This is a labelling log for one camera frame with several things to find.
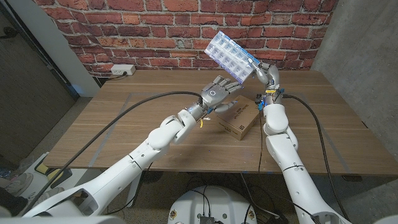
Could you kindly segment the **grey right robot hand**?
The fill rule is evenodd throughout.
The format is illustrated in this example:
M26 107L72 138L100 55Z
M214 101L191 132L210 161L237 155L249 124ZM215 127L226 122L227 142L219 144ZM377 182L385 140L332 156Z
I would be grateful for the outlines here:
M264 85L264 93L261 94L261 101L264 106L281 104L284 90L280 88L280 77L278 68L268 63L257 63L248 59L249 65L253 68L258 80Z

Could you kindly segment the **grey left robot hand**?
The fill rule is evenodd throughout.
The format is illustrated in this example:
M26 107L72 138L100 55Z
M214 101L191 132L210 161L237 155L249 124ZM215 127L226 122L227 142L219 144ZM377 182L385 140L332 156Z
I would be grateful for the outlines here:
M228 111L236 104L236 101L224 103L225 99L240 89L242 89L240 82L231 82L229 78L218 75L201 91L204 109L206 109L208 113L214 111L219 114Z

